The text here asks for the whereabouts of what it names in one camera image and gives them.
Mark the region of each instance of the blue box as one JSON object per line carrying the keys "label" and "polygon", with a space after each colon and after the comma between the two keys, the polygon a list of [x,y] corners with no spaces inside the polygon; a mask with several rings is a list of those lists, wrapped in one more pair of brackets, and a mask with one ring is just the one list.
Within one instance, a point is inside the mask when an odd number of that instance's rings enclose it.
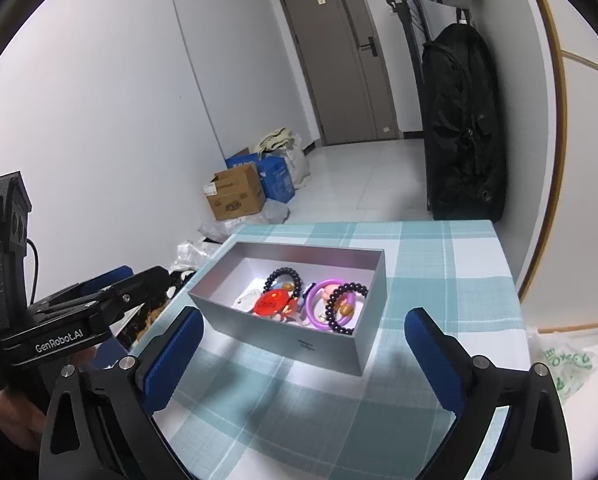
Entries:
{"label": "blue box", "polygon": [[256,153],[250,155],[235,155],[225,159],[228,168],[242,166],[254,162],[266,198],[287,204],[295,196],[295,187],[288,171],[288,166],[282,156],[267,156],[259,160]]}
{"label": "blue box", "polygon": [[268,198],[287,204],[295,196],[295,186],[283,157],[267,156],[258,161],[257,171]]}

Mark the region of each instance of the door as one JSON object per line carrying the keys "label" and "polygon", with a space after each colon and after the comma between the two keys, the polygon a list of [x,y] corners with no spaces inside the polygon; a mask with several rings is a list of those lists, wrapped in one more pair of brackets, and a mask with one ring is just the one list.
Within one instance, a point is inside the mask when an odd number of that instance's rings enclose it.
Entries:
{"label": "door", "polygon": [[325,144],[396,139],[394,104],[364,0],[282,0]]}

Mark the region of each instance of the open gift box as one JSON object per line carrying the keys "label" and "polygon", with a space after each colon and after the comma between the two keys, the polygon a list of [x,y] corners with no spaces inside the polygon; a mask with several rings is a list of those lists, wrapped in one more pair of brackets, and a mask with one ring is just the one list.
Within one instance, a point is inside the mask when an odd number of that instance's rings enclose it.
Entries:
{"label": "open gift box", "polygon": [[[210,265],[190,297],[215,330],[290,359],[347,374],[363,373],[387,296],[382,250],[238,242]],[[353,334],[323,332],[233,308],[247,290],[261,290],[266,278],[281,267],[296,270],[304,283],[340,279],[367,286],[367,297],[358,297],[353,319],[346,325],[354,328]],[[322,300],[315,303],[323,308]]]}

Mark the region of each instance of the door handle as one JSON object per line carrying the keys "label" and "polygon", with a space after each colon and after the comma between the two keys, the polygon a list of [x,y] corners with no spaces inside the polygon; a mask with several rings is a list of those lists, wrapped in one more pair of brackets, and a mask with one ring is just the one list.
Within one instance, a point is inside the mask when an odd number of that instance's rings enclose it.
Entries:
{"label": "door handle", "polygon": [[377,45],[375,44],[375,38],[372,36],[368,36],[368,43],[365,45],[359,45],[359,50],[365,50],[369,48],[370,51],[373,53],[373,57],[379,57],[379,52],[377,52]]}

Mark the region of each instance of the checkered tablecloth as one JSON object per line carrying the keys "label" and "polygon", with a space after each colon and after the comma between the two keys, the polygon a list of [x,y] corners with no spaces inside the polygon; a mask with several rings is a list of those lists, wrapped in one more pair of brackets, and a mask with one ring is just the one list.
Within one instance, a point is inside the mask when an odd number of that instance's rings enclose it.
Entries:
{"label": "checkered tablecloth", "polygon": [[[413,479],[452,415],[440,408],[403,336],[423,306],[470,354],[528,369],[518,297],[492,224],[472,222],[251,225],[237,241],[383,249],[388,300],[365,373],[292,361],[216,332],[204,339],[164,424],[175,452],[202,480]],[[191,304],[188,284],[134,353]],[[468,478],[481,478],[502,428],[496,413]]]}

